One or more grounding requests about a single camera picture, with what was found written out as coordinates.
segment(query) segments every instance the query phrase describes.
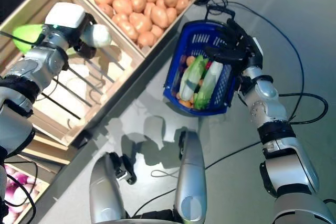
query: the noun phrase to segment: basket handle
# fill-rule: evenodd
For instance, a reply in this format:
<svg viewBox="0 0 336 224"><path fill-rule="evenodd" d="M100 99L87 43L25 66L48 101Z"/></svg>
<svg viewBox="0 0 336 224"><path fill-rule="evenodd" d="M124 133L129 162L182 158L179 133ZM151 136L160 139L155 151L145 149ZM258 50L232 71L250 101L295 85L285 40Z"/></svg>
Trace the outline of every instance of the basket handle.
<svg viewBox="0 0 336 224"><path fill-rule="evenodd" d="M205 20L208 20L208 15L210 13L211 10L217 10L219 12L222 13L227 13L228 15L231 16L231 19L234 20L236 13L233 10L230 10L228 8L226 8L226 6L219 6L219 5L207 5L206 7L206 15L205 15Z"/></svg>

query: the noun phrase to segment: green vegetable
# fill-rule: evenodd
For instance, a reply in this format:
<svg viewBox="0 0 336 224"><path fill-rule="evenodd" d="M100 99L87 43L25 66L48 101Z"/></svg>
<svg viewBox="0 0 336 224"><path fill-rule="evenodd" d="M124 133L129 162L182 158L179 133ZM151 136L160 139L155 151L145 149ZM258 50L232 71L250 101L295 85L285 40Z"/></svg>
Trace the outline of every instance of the green vegetable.
<svg viewBox="0 0 336 224"><path fill-rule="evenodd" d="M215 90L219 76L222 73L223 64L219 62L213 62L206 73L203 80L203 84L197 97L194 97L194 108L198 110L203 110L207 107L210 102L211 96Z"/></svg>
<svg viewBox="0 0 336 224"><path fill-rule="evenodd" d="M183 101L189 101L197 88L197 84L205 70L208 59L197 56L194 62L185 70L180 84L180 96Z"/></svg>

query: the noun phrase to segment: black cable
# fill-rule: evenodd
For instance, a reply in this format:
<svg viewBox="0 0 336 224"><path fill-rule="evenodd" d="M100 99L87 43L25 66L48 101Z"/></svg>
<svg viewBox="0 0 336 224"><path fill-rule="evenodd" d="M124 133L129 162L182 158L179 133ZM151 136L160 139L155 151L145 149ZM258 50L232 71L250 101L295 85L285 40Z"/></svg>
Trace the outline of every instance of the black cable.
<svg viewBox="0 0 336 224"><path fill-rule="evenodd" d="M36 206L35 206L35 203L34 203L32 197L30 196L29 192L25 189L25 187L19 181L17 181L15 178L13 178L9 174L7 174L7 177L10 178L12 181L14 181L22 189L22 191L25 192L27 198L29 199L30 204L32 205L33 214L31 215L31 218L29 219L29 221L26 223L26 224L30 224L32 222L32 220L34 219L35 215L36 215Z"/></svg>
<svg viewBox="0 0 336 224"><path fill-rule="evenodd" d="M309 123L314 123L314 122L317 122L318 120L321 120L325 115L326 113L328 112L328 109L329 109L329 105L328 105L328 102L321 96L319 95L316 95L316 94L311 94L311 93L290 93L290 94L280 94L279 96L280 97L294 97L294 96L302 96L302 97L313 97L315 99L318 99L320 100L323 105L324 105L324 109L323 109L323 112L316 118L312 119L312 120L307 120L307 121L301 121L301 122L290 122L289 124L291 125L298 125L298 124L309 124Z"/></svg>
<svg viewBox="0 0 336 224"><path fill-rule="evenodd" d="M34 178L33 186L32 186L32 188L29 192L29 194L31 194L34 190L34 187L36 186L36 180L37 180L37 176L38 176L38 166L37 166L37 164L34 161L5 162L5 164L34 164L34 166L35 166L35 178ZM12 204L12 203L8 202L7 200L5 200L5 202L6 202L7 205L10 205L11 207L20 207L23 204L25 204L27 200L28 200L28 198L26 198L25 201L23 201L19 205Z"/></svg>
<svg viewBox="0 0 336 224"><path fill-rule="evenodd" d="M300 92L300 97L295 105L295 108L291 114L291 116L289 117L289 120L288 121L291 121L294 117L295 117L295 113L298 109L298 106L300 104L300 101L302 99L302 94L303 94L303 91L304 91L304 88L305 88L305 85L304 85L304 75L305 75L305 71L303 70L303 65L302 65L302 61L301 61L301 57L300 57L300 54L299 52L297 51L296 47L294 46L294 44L292 43L292 41L287 37L286 34L284 34L283 31L281 31L275 24L273 24L270 20L268 20L267 18L265 18L263 15L257 13L256 11L252 10L251 8L249 8L248 6L244 5L244 4L241 4L239 2L233 2L233 1L229 1L228 2L229 4L235 4L235 5L239 5L239 6L242 6L243 8L249 10L251 13L257 15L258 17L262 18L264 21L266 21L268 24L270 24L276 31L278 31L282 36L283 38L285 38L285 40L291 45L292 49L295 51L295 54L297 55L297 58L299 60L299 63L300 63L300 69L301 69L301 78L302 78L302 83L301 83L301 92Z"/></svg>
<svg viewBox="0 0 336 224"><path fill-rule="evenodd" d="M14 39L14 40L17 40L17 41L20 41L20 42L28 44L28 45L32 45L32 46L37 46L38 45L38 43L36 43L36 42L29 42L29 41L26 41L24 39L20 39L18 37L15 37L15 36L9 34L9 33L4 32L4 31L0 31L0 35L6 36L8 38L11 38L11 39Z"/></svg>
<svg viewBox="0 0 336 224"><path fill-rule="evenodd" d="M327 203L334 203L334 204L336 204L336 200L335 199L325 199L323 202L325 204L327 204Z"/></svg>
<svg viewBox="0 0 336 224"><path fill-rule="evenodd" d="M235 151L235 152L232 152L232 153L230 153L230 154L228 154L228 155L226 155L226 156L224 156L224 157L222 157L222 158L216 160L216 161L213 162L212 164L208 165L205 169L207 170L207 169L209 169L210 167L214 166L215 164L219 163L220 161L222 161L222 160L224 160L224 159L226 159L226 158L228 158L228 157L231 157L232 155L235 155L235 154L237 154L237 153L239 153L239 152L242 152L242 151L244 151L244 150L246 150L246 149L249 149L249 148L251 148L251 147L253 147L253 146L256 146L256 145L259 144L259 143L260 143L260 141L255 142L254 144L250 144L250 145L248 145L248 146L246 146L246 147L244 147L244 148L241 148L241 149L239 149L239 150L237 150L237 151Z"/></svg>
<svg viewBox="0 0 336 224"><path fill-rule="evenodd" d="M239 149L239 150L237 150L237 151L235 151L235 152L232 152L232 153L230 153L230 154L228 154L228 155L226 155L226 156L224 156L224 157L222 157L222 158L216 160L215 162L211 163L210 165L208 165L208 166L205 168L205 170L209 169L210 167L214 166L215 164L219 163L220 161L222 161L222 160L224 160L224 159L226 159L226 158L228 158L228 157L231 157L232 155L235 155L235 154L237 154L237 153L239 153L239 152L242 152L242 151L244 151L244 150L246 150L246 149L248 149L248 148L251 148L251 147L253 147L253 146L255 146L255 145L259 144L259 143L260 143L260 141L254 143L254 144L250 144L250 145L248 145L248 146L246 146L246 147L244 147L244 148L241 148L241 149ZM141 207L134 213L133 216L136 216L137 213L138 213L142 208L144 208L146 205L148 205L150 202L152 202L152 201L154 201L154 200L156 200L156 199L158 199L158 198L160 198L160 197L162 197L162 196L165 196L165 195L167 195L167 194L170 194L171 192L173 192L173 191L175 191L175 190L176 190L176 188L174 188L174 189L172 189L172 190L170 190L170 191L167 191L166 193L160 194L160 195L156 196L155 198L152 198L151 200L147 201L145 204L143 204L143 205L142 205L142 206L141 206Z"/></svg>

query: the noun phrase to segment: produce display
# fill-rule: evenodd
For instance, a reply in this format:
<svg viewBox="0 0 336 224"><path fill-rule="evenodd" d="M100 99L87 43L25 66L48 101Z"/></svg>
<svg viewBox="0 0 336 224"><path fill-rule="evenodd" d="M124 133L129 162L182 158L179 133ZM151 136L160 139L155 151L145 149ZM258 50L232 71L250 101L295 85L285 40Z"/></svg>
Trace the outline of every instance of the produce display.
<svg viewBox="0 0 336 224"><path fill-rule="evenodd" d="M211 62L202 55L184 57L184 73L181 78L180 89L176 94L178 102L189 108L204 110L210 103L223 64Z"/></svg>
<svg viewBox="0 0 336 224"><path fill-rule="evenodd" d="M31 191L30 196L32 199L36 198L36 196L38 195L38 191L33 188L35 178L17 172L7 165L5 165L5 169L7 174L12 175L17 181L19 181L28 192ZM21 188L19 188L19 186L14 181L12 181L10 178L7 178L5 200L12 204L20 205L26 199L27 196L25 192ZM19 207L9 206L8 215L4 217L3 223L13 224L15 220L19 217L21 212L23 212L28 205L29 200L26 200L26 203Z"/></svg>
<svg viewBox="0 0 336 224"><path fill-rule="evenodd" d="M190 0L94 0L140 48L152 47Z"/></svg>

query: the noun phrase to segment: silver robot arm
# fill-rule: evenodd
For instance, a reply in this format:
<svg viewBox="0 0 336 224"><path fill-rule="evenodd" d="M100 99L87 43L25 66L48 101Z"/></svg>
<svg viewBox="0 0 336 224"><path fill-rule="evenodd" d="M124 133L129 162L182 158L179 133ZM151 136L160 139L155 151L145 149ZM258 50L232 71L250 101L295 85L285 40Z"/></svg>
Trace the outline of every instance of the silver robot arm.
<svg viewBox="0 0 336 224"><path fill-rule="evenodd" d="M107 27L96 24L81 6L56 3L46 17L36 45L0 78L1 208L7 181L4 160L18 154L32 141L35 131L27 118L33 113L37 96L68 68L66 50L73 47L79 55L92 58L96 47L110 43Z"/></svg>
<svg viewBox="0 0 336 224"><path fill-rule="evenodd" d="M335 224L316 193L319 179L310 159L287 121L278 92L259 67L243 72L253 82L244 100L258 128L266 161L260 172L266 191L276 197L274 224Z"/></svg>

